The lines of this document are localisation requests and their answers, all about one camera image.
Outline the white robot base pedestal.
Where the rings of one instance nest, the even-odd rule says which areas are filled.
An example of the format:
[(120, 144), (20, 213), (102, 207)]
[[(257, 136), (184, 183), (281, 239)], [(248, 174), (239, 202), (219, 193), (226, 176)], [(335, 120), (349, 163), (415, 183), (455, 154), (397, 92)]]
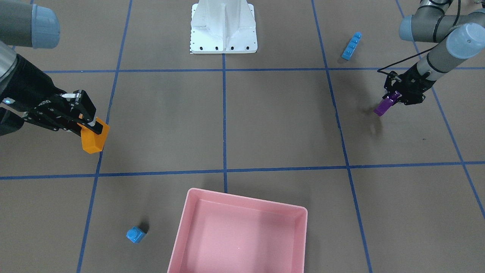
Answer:
[(191, 54), (258, 51), (255, 9), (246, 0), (200, 0), (191, 11)]

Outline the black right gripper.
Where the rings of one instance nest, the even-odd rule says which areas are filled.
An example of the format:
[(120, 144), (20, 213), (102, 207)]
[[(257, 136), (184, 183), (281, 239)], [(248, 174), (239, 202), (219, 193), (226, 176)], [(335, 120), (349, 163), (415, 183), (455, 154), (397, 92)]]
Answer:
[(101, 135), (103, 124), (95, 122), (96, 107), (85, 90), (68, 93), (57, 88), (50, 76), (21, 55), (11, 57), (1, 76), (1, 135), (31, 123), (50, 131)]

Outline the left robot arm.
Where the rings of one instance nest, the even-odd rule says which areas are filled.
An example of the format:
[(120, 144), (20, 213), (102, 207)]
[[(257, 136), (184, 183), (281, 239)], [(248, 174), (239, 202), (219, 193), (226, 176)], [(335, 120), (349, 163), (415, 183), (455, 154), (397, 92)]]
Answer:
[(422, 103), (425, 92), (437, 80), (484, 49), (484, 9), (452, 16), (446, 14), (451, 4), (450, 0), (421, 0), (415, 14), (402, 20), (402, 40), (435, 46), (405, 73), (387, 76), (384, 100), (405, 105)]

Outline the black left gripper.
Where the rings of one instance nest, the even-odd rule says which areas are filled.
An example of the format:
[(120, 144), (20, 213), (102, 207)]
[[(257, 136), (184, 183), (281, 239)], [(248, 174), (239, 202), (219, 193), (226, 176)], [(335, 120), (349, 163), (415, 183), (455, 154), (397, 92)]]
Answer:
[(431, 71), (419, 74), (416, 67), (411, 67), (400, 75), (391, 71), (387, 74), (383, 86), (386, 90), (383, 99), (392, 101), (392, 106), (396, 103), (404, 105), (422, 103), (426, 98), (424, 92), (432, 87), (432, 81), (427, 79), (430, 75)]

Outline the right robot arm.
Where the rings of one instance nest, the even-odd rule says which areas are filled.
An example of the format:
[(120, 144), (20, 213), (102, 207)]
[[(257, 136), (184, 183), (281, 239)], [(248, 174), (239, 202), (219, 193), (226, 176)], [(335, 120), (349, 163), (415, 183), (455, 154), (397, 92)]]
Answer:
[(1, 1), (1, 135), (24, 123), (50, 131), (95, 135), (108, 131), (84, 90), (67, 92), (19, 49), (53, 49), (61, 28), (56, 13), (22, 0)]

